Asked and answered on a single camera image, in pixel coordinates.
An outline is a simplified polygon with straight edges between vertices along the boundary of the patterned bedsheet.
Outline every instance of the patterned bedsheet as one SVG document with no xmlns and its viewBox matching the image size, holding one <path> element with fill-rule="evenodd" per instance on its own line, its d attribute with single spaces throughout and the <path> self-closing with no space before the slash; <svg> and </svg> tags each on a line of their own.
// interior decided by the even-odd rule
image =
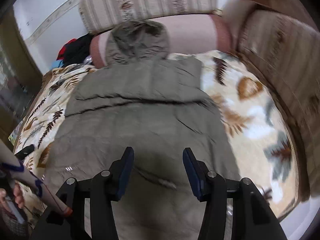
<svg viewBox="0 0 320 240">
<path fill-rule="evenodd" d="M 196 57 L 203 62 L 202 90 L 215 101 L 222 115 L 240 175 L 249 177 L 277 217 L 297 202 L 298 174 L 290 137 L 280 112 L 259 80 L 235 57 L 209 51 L 197 55 L 170 54 L 170 59 Z M 24 124 L 15 153 L 34 144 L 36 150 L 24 165 L 36 176 L 44 174 L 50 144 L 60 124 L 73 88 L 91 65 L 73 64 L 52 70 L 52 78 Z M 44 206 L 22 186 L 26 211 L 35 224 Z"/>
<path fill-rule="evenodd" d="M 38 98 L 31 114 L 26 117 L 27 121 L 14 153 L 34 144 L 36 150 L 25 158 L 23 164 L 38 178 L 44 174 L 50 145 L 65 119 L 64 112 L 71 92 L 77 83 L 92 71 L 96 69 L 84 64 L 72 64 L 65 68 L 53 69 L 52 78 Z M 25 198 L 26 214 L 29 222 L 34 226 L 45 207 L 28 187 L 20 185 Z"/>
</svg>

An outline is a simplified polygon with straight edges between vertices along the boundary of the finger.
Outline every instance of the finger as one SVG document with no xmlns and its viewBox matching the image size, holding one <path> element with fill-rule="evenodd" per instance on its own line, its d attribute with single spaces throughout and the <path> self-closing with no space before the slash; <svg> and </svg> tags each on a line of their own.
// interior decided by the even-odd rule
<svg viewBox="0 0 320 240">
<path fill-rule="evenodd" d="M 19 184 L 14 185 L 13 194 L 15 197 L 22 196 L 22 191 Z"/>
<path fill-rule="evenodd" d="M 23 207 L 24 207 L 24 202 L 18 204 L 18 208 L 23 209 Z"/>
<path fill-rule="evenodd" d="M 15 202 L 16 202 L 17 204 L 23 203 L 23 202 L 24 202 L 23 196 L 17 196 L 17 197 L 15 197 Z"/>
<path fill-rule="evenodd" d="M 1 201 L 1 203 L 4 201 L 4 198 L 6 195 L 7 195 L 7 192 L 3 188 L 0 188 L 0 201 Z"/>
</svg>

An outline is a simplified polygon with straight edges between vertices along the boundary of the white wall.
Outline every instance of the white wall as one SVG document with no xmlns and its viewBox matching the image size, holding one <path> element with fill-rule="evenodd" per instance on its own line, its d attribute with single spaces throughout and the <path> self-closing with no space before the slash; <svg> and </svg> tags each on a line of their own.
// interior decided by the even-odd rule
<svg viewBox="0 0 320 240">
<path fill-rule="evenodd" d="M 13 5 L 20 34 L 26 41 L 29 52 L 42 73 L 46 73 L 50 69 L 51 63 L 57 58 L 59 50 L 66 42 L 87 33 L 77 6 L 67 10 L 63 15 L 59 15 L 58 18 L 47 19 L 67 1 L 17 0 Z M 52 23 L 41 32 L 39 37 L 37 36 L 30 42 L 30 37 L 46 20 L 52 20 Z"/>
</svg>

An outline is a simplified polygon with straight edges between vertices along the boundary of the human hand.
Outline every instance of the human hand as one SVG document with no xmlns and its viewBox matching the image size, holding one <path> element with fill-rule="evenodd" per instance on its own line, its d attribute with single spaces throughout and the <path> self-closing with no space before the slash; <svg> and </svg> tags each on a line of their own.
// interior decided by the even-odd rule
<svg viewBox="0 0 320 240">
<path fill-rule="evenodd" d="M 11 209 L 8 207 L 6 200 L 4 199 L 6 197 L 7 193 L 3 188 L 0 188 L 0 203 L 2 206 L 9 212 L 12 212 Z M 19 184 L 16 184 L 13 189 L 13 195 L 14 195 L 14 200 L 18 206 L 18 208 L 23 208 L 24 207 L 24 198 L 22 195 L 21 188 Z"/>
</svg>

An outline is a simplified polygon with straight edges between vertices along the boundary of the metal bolt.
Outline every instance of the metal bolt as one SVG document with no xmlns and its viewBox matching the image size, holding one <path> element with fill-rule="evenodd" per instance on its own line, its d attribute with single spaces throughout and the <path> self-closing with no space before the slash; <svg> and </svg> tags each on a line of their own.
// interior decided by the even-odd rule
<svg viewBox="0 0 320 240">
<path fill-rule="evenodd" d="M 101 176 L 102 177 L 108 177 L 110 175 L 110 171 L 102 171 Z"/>
<path fill-rule="evenodd" d="M 249 178 L 243 178 L 242 181 L 244 184 L 247 184 L 247 185 L 249 185 L 252 182 L 251 179 Z"/>
<path fill-rule="evenodd" d="M 74 184 L 75 181 L 76 180 L 74 178 L 69 178 L 69 179 L 67 179 L 67 184 L 68 185 Z"/>
<path fill-rule="evenodd" d="M 217 176 L 217 173 L 214 172 L 214 171 L 209 171 L 209 172 L 208 172 L 208 176 L 209 176 L 210 178 L 214 178 L 215 176 Z"/>
</svg>

